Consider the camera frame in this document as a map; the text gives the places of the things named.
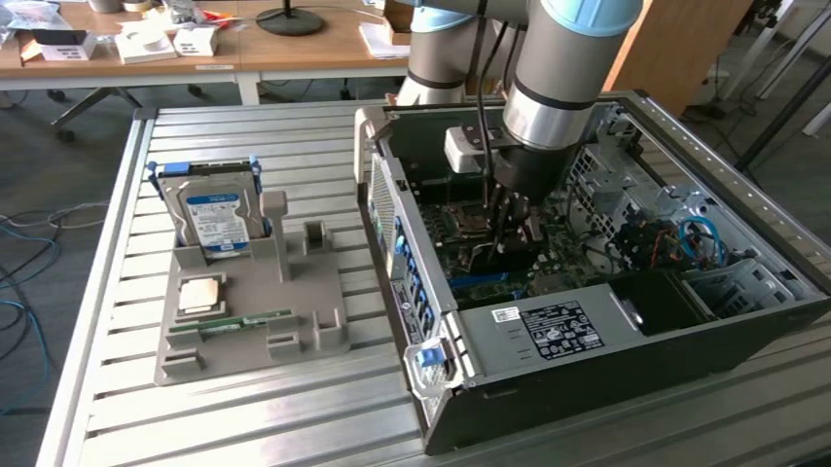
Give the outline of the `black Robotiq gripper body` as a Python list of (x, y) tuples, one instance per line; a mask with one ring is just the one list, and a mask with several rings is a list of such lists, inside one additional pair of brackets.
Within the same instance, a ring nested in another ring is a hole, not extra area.
[(576, 150), (577, 144), (552, 151), (524, 146), (500, 149), (495, 156), (495, 181), (529, 202), (540, 202), (561, 185)]

